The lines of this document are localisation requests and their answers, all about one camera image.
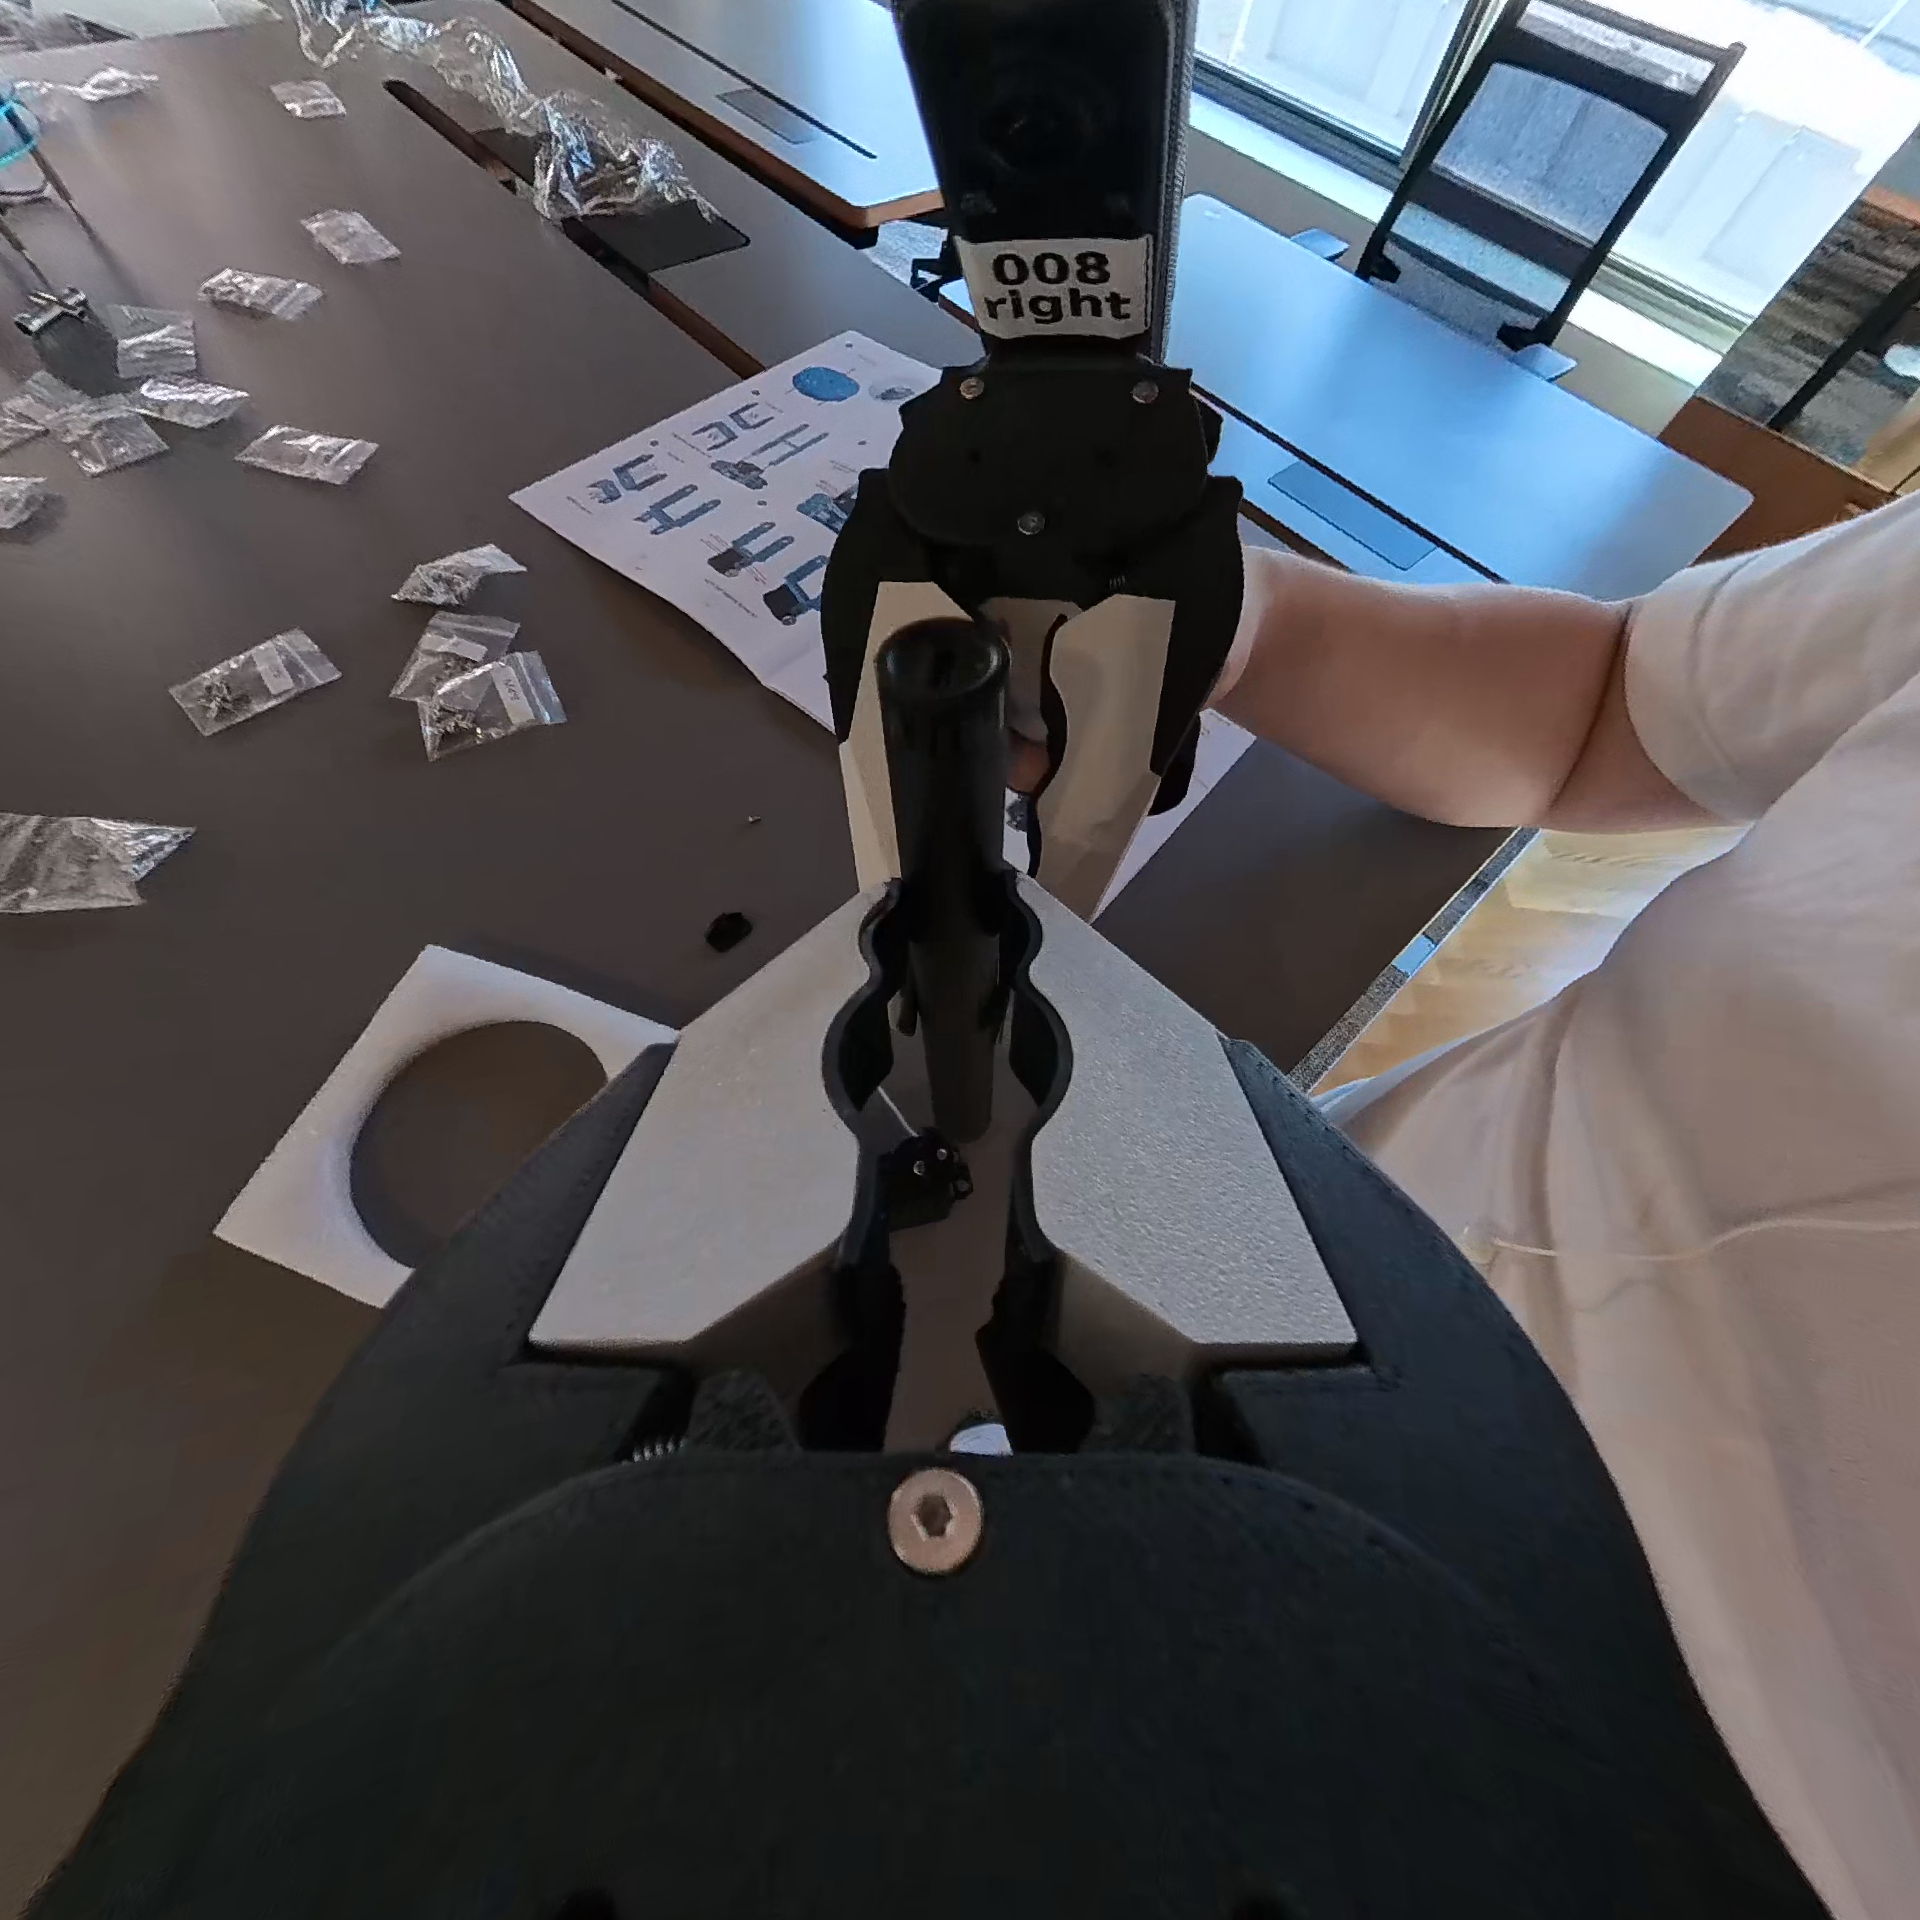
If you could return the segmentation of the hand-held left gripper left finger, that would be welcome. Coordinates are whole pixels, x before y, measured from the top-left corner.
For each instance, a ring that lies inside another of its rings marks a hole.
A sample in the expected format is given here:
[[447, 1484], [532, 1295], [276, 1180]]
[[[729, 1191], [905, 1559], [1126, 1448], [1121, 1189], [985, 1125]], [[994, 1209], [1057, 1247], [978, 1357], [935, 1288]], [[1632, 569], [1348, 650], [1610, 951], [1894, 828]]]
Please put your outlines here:
[[906, 1140], [884, 883], [669, 1050], [540, 1311], [536, 1351], [759, 1373], [813, 1449], [879, 1449], [902, 1345], [882, 1162]]

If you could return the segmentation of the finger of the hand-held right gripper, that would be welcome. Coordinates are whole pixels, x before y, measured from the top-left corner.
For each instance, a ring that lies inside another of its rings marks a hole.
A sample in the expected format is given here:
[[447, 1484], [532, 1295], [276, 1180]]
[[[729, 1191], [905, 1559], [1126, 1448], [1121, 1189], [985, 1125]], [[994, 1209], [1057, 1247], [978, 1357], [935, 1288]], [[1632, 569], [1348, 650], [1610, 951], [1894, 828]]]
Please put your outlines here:
[[895, 797], [879, 696], [894, 683], [876, 656], [900, 633], [933, 628], [905, 647], [902, 693], [949, 703], [985, 687], [988, 637], [935, 584], [879, 584], [870, 613], [836, 595], [836, 741], [847, 801], [855, 883], [863, 900], [900, 879]]
[[1042, 709], [1061, 729], [1033, 804], [1040, 887], [1092, 922], [1160, 777], [1151, 753], [1175, 605], [1109, 597], [1055, 624], [1042, 650]]

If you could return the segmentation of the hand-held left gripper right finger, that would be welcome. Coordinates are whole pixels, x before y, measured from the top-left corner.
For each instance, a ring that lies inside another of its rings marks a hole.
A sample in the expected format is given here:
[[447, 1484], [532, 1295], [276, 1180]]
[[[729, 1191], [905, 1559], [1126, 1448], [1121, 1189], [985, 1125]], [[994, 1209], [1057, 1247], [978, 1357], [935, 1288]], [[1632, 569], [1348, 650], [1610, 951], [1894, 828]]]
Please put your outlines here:
[[1006, 1267], [981, 1364], [1012, 1452], [1077, 1452], [1151, 1377], [1342, 1364], [1352, 1320], [1226, 1041], [1033, 880], [1000, 940]]

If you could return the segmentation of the black electric screwdriver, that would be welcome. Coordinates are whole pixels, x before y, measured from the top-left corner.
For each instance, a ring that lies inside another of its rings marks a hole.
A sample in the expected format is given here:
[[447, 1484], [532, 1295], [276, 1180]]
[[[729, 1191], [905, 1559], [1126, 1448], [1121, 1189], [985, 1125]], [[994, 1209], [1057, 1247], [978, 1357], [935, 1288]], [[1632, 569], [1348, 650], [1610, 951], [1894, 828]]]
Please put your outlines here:
[[1007, 655], [959, 616], [918, 619], [876, 658], [900, 863], [894, 924], [929, 1115], [959, 1146], [992, 1125], [1000, 1017]]

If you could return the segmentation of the black servo motor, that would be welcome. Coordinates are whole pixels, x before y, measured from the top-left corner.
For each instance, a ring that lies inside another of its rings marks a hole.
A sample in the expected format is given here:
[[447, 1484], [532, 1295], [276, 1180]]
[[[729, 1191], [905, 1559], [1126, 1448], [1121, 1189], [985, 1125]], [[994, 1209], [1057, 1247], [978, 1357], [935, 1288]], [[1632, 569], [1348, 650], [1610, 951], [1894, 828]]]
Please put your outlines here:
[[949, 1219], [972, 1191], [966, 1159], [937, 1127], [911, 1135], [879, 1154], [879, 1201], [892, 1232]]

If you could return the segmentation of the person's right forearm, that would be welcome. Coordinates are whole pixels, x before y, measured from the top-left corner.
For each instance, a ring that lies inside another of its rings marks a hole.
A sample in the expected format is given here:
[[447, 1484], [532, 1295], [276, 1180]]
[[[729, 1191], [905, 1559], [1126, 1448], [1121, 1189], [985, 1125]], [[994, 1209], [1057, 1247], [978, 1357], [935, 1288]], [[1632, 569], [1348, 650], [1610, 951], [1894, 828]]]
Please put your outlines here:
[[1328, 777], [1450, 828], [1661, 833], [1704, 813], [1625, 700], [1636, 604], [1497, 584], [1374, 584], [1241, 552], [1210, 707]]

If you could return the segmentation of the dark grey desk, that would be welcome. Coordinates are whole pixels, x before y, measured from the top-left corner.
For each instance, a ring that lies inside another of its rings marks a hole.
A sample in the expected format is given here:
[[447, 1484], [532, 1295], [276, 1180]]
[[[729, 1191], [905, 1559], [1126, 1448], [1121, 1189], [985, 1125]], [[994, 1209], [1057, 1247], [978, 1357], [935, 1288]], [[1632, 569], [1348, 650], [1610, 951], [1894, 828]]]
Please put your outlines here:
[[[530, 633], [569, 723], [440, 767], [385, 593], [508, 492], [725, 384], [367, 76], [333, 129], [281, 34], [144, 49], [55, 129], [74, 276], [184, 305], [300, 272], [310, 209], [400, 243], [290, 327], [207, 317], [263, 426], [380, 443], [344, 489], [184, 436], [5, 538], [5, 807], [188, 826], [130, 909], [5, 924], [5, 1885], [138, 1743], [26, 1915], [1306, 1915], [1333, 1845], [1257, 1684], [1306, 1563], [1210, 1457], [985, 1460], [985, 1537], [905, 1571], [905, 1465], [638, 1458], [672, 1388], [542, 1361], [511, 1258], [592, 1199], [618, 1080], [489, 1217], [447, 1313], [367, 1315], [210, 1236], [428, 944], [660, 1017], [849, 887], [797, 717], [548, 536]], [[217, 737], [172, 691], [304, 631], [341, 677]], [[749, 813], [760, 826], [742, 826]]]

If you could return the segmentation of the printed instruction sheet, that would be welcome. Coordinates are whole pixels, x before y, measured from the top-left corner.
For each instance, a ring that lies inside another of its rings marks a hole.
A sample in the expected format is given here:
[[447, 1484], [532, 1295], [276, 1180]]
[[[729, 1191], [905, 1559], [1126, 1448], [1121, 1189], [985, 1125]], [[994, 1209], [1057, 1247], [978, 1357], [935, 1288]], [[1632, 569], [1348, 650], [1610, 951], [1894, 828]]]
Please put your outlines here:
[[[862, 335], [840, 335], [532, 483], [514, 504], [592, 561], [693, 618], [760, 687], [831, 732], [823, 633], [826, 563], [857, 504], [858, 476], [889, 464], [905, 403], [929, 391], [942, 373]], [[1026, 729], [1046, 755], [1015, 855], [1030, 879], [1040, 850], [1033, 804], [1061, 743], [1057, 724], [1042, 709], [1042, 650], [1055, 624], [1074, 613], [1062, 604], [1017, 600], [989, 602], [985, 616], [962, 610], [1007, 655], [1006, 732]], [[1185, 792], [1201, 757], [1204, 709]], [[1136, 847], [1151, 836], [1149, 823], [1184, 804], [1145, 813], [1101, 905], [1120, 890]]]

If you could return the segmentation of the white foam square with hole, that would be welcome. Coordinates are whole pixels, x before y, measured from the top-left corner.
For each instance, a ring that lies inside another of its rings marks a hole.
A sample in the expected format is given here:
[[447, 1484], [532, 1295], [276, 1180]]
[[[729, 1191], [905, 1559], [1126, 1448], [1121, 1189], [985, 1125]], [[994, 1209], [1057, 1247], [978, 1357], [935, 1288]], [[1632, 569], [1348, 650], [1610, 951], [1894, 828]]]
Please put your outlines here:
[[542, 976], [424, 946], [360, 1036], [228, 1202], [212, 1234], [344, 1298], [383, 1308], [414, 1269], [390, 1258], [352, 1201], [352, 1151], [402, 1068], [494, 1024], [540, 1024], [585, 1044], [609, 1082], [679, 1031]]

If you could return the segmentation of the light grey table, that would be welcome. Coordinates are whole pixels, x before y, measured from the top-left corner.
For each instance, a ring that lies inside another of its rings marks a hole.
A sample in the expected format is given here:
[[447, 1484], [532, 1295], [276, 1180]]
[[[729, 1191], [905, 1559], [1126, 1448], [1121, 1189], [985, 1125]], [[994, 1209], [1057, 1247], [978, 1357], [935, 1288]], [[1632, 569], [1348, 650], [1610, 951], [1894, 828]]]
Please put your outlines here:
[[1398, 584], [1620, 602], [1709, 554], [1746, 487], [1190, 194], [1153, 363], [1072, 324], [1012, 338], [1007, 295], [1106, 295], [1120, 243], [1026, 240], [950, 187], [985, 399], [935, 409], [962, 474], [1033, 536], [1118, 561], [1232, 499], [1278, 536]]

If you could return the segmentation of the glass window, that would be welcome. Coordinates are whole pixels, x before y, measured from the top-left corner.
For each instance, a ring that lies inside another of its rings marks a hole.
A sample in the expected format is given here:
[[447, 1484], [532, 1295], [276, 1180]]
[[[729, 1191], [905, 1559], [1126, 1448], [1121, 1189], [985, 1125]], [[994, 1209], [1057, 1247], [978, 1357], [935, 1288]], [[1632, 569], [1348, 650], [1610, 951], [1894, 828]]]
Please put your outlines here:
[[[1610, 276], [1753, 321], [1897, 161], [1918, 119], [1916, 2], [1608, 2], [1712, 45], [1732, 77], [1615, 249]], [[1394, 173], [1497, 5], [1209, 2], [1204, 80]]]

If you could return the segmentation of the grey table with wooden edge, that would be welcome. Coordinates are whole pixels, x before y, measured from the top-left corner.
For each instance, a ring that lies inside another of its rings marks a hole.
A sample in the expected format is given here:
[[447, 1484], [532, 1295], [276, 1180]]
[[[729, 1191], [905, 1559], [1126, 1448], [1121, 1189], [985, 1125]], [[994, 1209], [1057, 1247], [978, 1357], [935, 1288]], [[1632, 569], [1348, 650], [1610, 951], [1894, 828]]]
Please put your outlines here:
[[884, 5], [514, 2], [511, 12], [853, 245], [943, 209]]

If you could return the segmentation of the crumpled clear plastic wrap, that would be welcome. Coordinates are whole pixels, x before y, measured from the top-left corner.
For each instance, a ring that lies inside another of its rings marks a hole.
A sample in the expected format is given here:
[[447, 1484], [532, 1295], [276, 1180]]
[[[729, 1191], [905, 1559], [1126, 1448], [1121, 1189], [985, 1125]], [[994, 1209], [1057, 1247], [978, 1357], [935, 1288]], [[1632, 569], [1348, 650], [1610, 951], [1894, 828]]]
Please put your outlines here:
[[679, 207], [720, 221], [666, 141], [575, 89], [535, 87], [508, 42], [474, 17], [436, 21], [376, 2], [294, 2], [292, 12], [308, 61], [332, 67], [372, 53], [402, 60], [530, 141], [532, 202], [553, 225]]

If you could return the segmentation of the scattered clear screw bags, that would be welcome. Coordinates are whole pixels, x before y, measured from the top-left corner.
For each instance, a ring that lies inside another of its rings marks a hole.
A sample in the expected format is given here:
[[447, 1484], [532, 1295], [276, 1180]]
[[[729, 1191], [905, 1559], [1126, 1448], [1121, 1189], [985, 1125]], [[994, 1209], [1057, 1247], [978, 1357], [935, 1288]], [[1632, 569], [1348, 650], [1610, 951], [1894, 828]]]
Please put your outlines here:
[[[77, 100], [125, 99], [152, 77], [104, 69], [84, 84], [13, 82], [5, 77], [5, 168], [31, 162], [64, 199], [50, 164], [40, 162], [40, 119], [34, 100], [66, 93]], [[305, 225], [336, 261], [393, 258], [383, 235], [356, 212], [329, 209]], [[202, 303], [231, 312], [296, 321], [320, 300], [310, 281], [222, 269], [206, 281]], [[165, 452], [154, 421], [202, 431], [222, 426], [247, 401], [239, 391], [199, 381], [199, 351], [188, 316], [173, 309], [119, 306], [110, 338], [120, 391], [87, 396], [69, 391], [53, 375], [34, 375], [5, 401], [5, 450], [50, 439], [69, 450], [84, 474], [114, 474]], [[245, 452], [247, 464], [265, 452], [265, 472], [320, 483], [354, 477], [372, 456], [369, 441], [300, 436], [273, 428]], [[31, 523], [53, 504], [42, 476], [5, 474], [5, 533]], [[400, 600], [447, 609], [492, 575], [520, 568], [496, 544], [417, 568]], [[304, 631], [269, 635], [239, 656], [217, 663], [172, 691], [200, 737], [217, 737], [250, 717], [286, 707], [341, 677]], [[165, 858], [181, 850], [192, 828], [124, 823], [5, 812], [5, 916], [142, 905], [138, 883]]]

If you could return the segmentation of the black mesh chair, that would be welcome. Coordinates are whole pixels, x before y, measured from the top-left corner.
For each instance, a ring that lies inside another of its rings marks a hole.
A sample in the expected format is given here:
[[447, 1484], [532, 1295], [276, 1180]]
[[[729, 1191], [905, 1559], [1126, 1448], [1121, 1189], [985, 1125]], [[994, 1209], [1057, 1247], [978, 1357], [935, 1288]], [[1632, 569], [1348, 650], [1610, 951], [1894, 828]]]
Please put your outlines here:
[[1576, 306], [1701, 129], [1742, 45], [1606, 5], [1497, 5], [1348, 252], [1350, 272], [1511, 363], [1564, 378]]

